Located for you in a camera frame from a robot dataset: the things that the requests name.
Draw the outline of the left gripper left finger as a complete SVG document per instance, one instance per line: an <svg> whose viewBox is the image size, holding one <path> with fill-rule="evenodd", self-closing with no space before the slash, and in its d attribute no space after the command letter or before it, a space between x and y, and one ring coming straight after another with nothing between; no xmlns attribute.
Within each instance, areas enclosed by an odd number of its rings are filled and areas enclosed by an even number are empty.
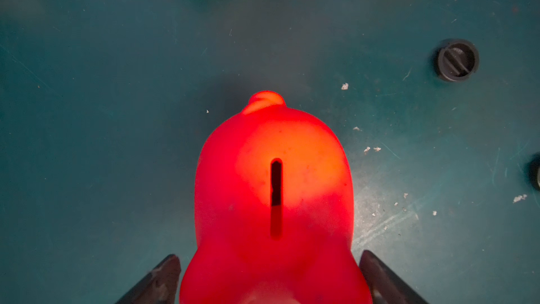
<svg viewBox="0 0 540 304"><path fill-rule="evenodd" d="M126 292L116 304L173 304L180 274L180 259L170 254Z"/></svg>

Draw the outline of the red piggy bank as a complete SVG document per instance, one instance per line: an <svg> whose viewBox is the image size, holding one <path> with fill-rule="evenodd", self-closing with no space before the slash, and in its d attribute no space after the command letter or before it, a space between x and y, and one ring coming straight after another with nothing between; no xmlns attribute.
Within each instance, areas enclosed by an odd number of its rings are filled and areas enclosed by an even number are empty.
<svg viewBox="0 0 540 304"><path fill-rule="evenodd" d="M334 133L272 91L202 148L197 251L181 303L371 303L353 255L350 166Z"/></svg>

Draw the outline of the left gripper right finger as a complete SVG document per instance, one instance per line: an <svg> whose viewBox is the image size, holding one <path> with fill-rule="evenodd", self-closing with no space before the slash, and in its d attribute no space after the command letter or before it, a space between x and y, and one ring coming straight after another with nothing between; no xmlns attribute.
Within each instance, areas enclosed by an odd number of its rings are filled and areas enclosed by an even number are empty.
<svg viewBox="0 0 540 304"><path fill-rule="evenodd" d="M372 251L363 251L359 268L368 284L373 303L428 304Z"/></svg>

